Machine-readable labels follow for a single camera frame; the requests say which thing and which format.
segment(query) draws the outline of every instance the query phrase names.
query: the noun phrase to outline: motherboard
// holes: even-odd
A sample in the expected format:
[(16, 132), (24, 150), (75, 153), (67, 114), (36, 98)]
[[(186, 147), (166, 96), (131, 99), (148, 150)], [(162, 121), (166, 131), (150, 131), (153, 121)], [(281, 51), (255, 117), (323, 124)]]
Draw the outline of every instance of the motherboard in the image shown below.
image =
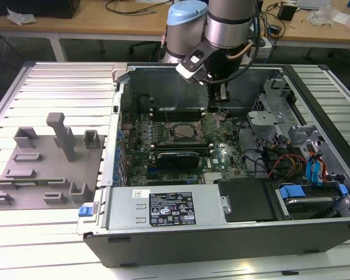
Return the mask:
[(122, 125), (128, 186), (212, 184), (247, 177), (228, 111), (151, 111)]

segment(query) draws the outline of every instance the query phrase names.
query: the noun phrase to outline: gray floor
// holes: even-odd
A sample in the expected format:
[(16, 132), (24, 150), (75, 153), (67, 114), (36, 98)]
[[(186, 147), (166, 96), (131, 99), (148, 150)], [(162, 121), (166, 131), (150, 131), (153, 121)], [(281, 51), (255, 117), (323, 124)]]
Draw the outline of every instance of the gray floor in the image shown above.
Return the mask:
[[(10, 38), (9, 42), (28, 61), (55, 61), (53, 51), (47, 39)], [(131, 61), (149, 60), (153, 45), (135, 48), (133, 55), (128, 54), (128, 46), (135, 42), (105, 41), (106, 52), (100, 53), (97, 40), (62, 40), (69, 61)], [(10, 87), (23, 62), (5, 43), (0, 40), (0, 100)], [(270, 63), (276, 64), (326, 64), (347, 86), (350, 84), (350, 50), (333, 50), (333, 57), (328, 57), (331, 50), (316, 48), (310, 59), (303, 58), (304, 48), (278, 47)]]

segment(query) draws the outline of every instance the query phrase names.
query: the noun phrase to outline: power supply label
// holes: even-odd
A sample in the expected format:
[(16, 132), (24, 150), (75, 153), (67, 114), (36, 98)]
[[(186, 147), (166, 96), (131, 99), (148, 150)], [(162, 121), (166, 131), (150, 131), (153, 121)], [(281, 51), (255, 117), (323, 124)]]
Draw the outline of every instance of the power supply label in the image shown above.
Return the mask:
[(151, 226), (186, 226), (196, 224), (191, 192), (149, 195)]

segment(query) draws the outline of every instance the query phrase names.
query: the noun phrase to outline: computer case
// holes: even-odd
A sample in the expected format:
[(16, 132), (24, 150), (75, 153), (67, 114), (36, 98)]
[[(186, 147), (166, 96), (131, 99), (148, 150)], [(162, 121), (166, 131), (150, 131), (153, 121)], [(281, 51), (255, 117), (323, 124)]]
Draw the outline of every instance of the computer case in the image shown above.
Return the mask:
[(35, 16), (50, 16), (59, 19), (71, 19), (79, 8), (81, 0), (0, 0), (0, 16), (8, 14), (10, 10)]

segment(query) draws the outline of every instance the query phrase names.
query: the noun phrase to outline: wooden table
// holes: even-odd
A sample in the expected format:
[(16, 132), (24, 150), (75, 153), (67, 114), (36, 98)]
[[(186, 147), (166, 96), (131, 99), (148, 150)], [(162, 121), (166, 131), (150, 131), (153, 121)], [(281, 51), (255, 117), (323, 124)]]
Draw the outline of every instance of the wooden table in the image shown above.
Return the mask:
[[(37, 23), (18, 26), (0, 16), (0, 33), (12, 37), (38, 37), (50, 40), (57, 61), (66, 61), (60, 39), (160, 41), (166, 28), (170, 5), (153, 9), (156, 13), (143, 16), (125, 16), (108, 11), (105, 0), (81, 0), (72, 19), (36, 17)], [(118, 1), (116, 10), (135, 11), (153, 5), (135, 0)]]
[[(265, 11), (269, 4), (275, 2), (277, 0), (265, 0), (263, 10)], [(334, 9), (350, 14), (347, 3), (348, 0), (332, 0)], [(279, 8), (274, 8), (270, 13), (277, 16), (278, 11)], [(350, 29), (348, 27), (336, 22), (332, 26), (311, 26), (307, 21), (309, 13), (307, 10), (299, 10), (292, 21), (284, 21), (286, 32), (278, 40), (278, 46), (350, 48)], [(282, 23), (270, 15), (268, 15), (268, 22), (282, 27)]]
[[(278, 0), (265, 0), (265, 8)], [(81, 0), (80, 8), (73, 19), (37, 17), (37, 23), (18, 26), (0, 16), (0, 33), (12, 37), (39, 37), (50, 40), (57, 61), (66, 61), (60, 39), (133, 40), (159, 41), (166, 27), (169, 5), (161, 5), (156, 13), (144, 16), (118, 15), (105, 9), (105, 0)], [(335, 9), (350, 12), (348, 0), (333, 0)], [(136, 3), (135, 0), (120, 1), (119, 11), (135, 11), (152, 4)], [(278, 8), (271, 11), (277, 15)], [(296, 12), (291, 22), (285, 22), (286, 33), (277, 42), (278, 46), (350, 48), (350, 29), (339, 23), (333, 26), (311, 26), (307, 21), (309, 11)], [(272, 16), (272, 24), (282, 25)]]

